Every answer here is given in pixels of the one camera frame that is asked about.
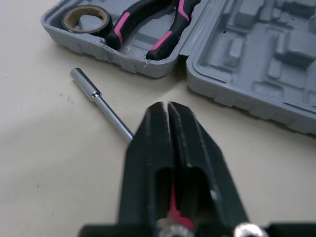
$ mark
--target beige surface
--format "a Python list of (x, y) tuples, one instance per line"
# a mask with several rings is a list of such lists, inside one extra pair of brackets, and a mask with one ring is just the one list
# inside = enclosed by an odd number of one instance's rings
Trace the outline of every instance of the beige surface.
[(40, 25), (56, 0), (0, 1), (0, 232), (74, 237), (114, 223), (126, 142), (69, 76), (80, 67), (131, 128), (156, 101), (191, 109), (222, 148), (254, 223), (316, 220), (316, 139), (187, 89), (57, 46)]

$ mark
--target screw head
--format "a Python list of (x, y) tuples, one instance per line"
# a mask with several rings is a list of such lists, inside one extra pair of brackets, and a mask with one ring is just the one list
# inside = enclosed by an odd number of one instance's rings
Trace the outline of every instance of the screw head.
[(234, 237), (269, 237), (269, 235), (257, 225), (241, 223), (236, 226)]

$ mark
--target metal screw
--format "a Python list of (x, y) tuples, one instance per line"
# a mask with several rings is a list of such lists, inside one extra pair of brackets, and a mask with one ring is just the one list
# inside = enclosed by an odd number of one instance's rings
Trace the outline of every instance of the metal screw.
[(234, 237), (269, 237), (267, 232), (251, 223), (241, 223), (234, 230)]
[(171, 225), (161, 230), (159, 237), (194, 237), (194, 234), (185, 226)]

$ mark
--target red part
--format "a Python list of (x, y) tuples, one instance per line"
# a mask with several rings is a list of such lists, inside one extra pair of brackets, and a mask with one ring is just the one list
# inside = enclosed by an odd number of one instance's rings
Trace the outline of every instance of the red part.
[(171, 198), (170, 198), (170, 210), (169, 210), (170, 215), (173, 217), (173, 219), (180, 225), (183, 225), (189, 229), (194, 228), (193, 222), (186, 217), (180, 216), (180, 212), (177, 209), (177, 202), (176, 202), (176, 194), (174, 191), (174, 185), (172, 182), (172, 187), (171, 187)]

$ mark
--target pliers handle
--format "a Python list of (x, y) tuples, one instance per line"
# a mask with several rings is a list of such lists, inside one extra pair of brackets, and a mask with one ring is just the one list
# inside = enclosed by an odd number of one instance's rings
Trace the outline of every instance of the pliers handle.
[[(191, 21), (195, 5), (199, 2), (200, 0), (177, 0), (175, 20), (170, 30), (149, 50), (146, 55), (147, 59), (161, 60), (171, 54), (183, 30)], [(173, 0), (140, 0), (134, 3), (123, 12), (107, 35), (107, 45), (116, 50), (120, 49), (135, 27), (173, 3)]]

